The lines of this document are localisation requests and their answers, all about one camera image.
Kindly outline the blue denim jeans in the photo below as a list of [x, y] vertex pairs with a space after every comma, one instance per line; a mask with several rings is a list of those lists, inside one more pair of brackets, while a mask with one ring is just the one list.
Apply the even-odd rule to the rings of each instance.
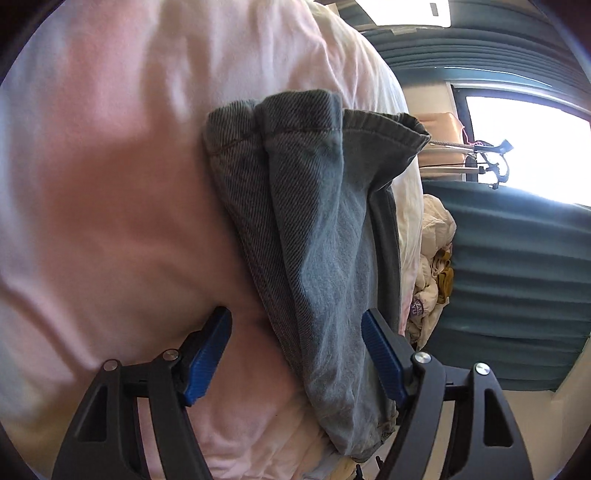
[[270, 325], [335, 449], [366, 460], [397, 416], [363, 344], [402, 313], [392, 183], [426, 146], [413, 116], [349, 110], [325, 90], [235, 101], [204, 145]]

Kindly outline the teal curtain right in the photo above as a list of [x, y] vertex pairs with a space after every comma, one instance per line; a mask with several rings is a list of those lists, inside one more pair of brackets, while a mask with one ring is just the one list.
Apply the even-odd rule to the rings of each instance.
[[590, 336], [590, 210], [521, 190], [426, 181], [456, 221], [450, 303], [427, 351], [489, 364], [506, 390], [557, 390]]

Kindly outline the teal curtain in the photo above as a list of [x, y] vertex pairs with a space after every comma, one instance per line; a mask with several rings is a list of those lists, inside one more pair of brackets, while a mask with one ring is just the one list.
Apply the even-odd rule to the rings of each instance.
[[426, 181], [456, 221], [450, 303], [427, 351], [489, 364], [506, 390], [557, 390], [590, 336], [590, 210], [521, 190]]
[[363, 35], [405, 85], [495, 82], [590, 108], [590, 79], [558, 30], [526, 1], [452, 1], [447, 28]]

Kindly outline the mustard yellow garment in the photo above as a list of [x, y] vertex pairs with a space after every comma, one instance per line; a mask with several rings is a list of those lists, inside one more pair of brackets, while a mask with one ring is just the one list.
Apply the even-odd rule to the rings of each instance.
[[440, 249], [433, 260], [432, 272], [438, 287], [438, 304], [446, 304], [454, 289], [455, 272], [452, 267], [452, 250]]

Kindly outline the pastel pink duvet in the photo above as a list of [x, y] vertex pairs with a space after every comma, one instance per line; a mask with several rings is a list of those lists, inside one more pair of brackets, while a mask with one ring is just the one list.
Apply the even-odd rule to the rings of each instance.
[[252, 287], [204, 156], [212, 110], [325, 89], [407, 110], [375, 47], [313, 1], [67, 1], [1, 87], [1, 422], [42, 478], [110, 358], [232, 312], [190, 418], [217, 479], [346, 477]]

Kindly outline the cream puffer jacket pile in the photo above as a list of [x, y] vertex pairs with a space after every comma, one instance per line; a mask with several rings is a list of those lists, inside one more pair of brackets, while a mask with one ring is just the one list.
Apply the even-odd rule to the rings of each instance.
[[422, 224], [420, 264], [412, 303], [407, 321], [406, 335], [416, 350], [422, 350], [434, 333], [446, 304], [438, 304], [438, 287], [432, 272], [436, 253], [451, 249], [457, 232], [457, 224], [442, 201], [430, 194], [423, 195], [424, 214]]

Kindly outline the silver tripod stand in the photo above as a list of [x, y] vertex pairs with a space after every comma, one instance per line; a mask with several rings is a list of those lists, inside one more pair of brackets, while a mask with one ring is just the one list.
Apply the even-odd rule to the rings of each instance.
[[509, 181], [506, 155], [513, 149], [508, 140], [499, 145], [485, 141], [460, 144], [432, 140], [419, 155], [420, 175], [422, 179], [462, 177], [477, 182], [480, 176], [492, 174], [494, 178], [489, 186], [496, 190]]

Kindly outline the beige hanging sweater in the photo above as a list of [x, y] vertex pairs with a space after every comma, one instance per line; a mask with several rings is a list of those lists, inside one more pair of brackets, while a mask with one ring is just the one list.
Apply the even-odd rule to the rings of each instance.
[[[432, 141], [465, 144], [464, 125], [453, 113], [422, 113], [418, 115], [418, 119], [431, 135]], [[423, 178], [451, 176], [451, 173], [441, 173], [441, 169], [465, 166], [464, 153], [443, 152], [442, 149], [441, 145], [429, 145], [419, 154], [418, 161]]]

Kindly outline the teal curtain left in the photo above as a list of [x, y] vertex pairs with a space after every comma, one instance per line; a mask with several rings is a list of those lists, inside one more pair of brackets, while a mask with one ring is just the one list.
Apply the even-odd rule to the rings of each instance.
[[447, 28], [363, 35], [405, 85], [495, 82], [590, 108], [590, 79], [558, 30], [526, 1], [452, 1]]

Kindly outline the white chair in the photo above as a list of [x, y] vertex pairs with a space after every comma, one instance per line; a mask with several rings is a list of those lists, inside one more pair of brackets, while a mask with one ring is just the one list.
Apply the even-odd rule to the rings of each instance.
[[448, 0], [356, 0], [356, 4], [380, 27], [452, 25]]

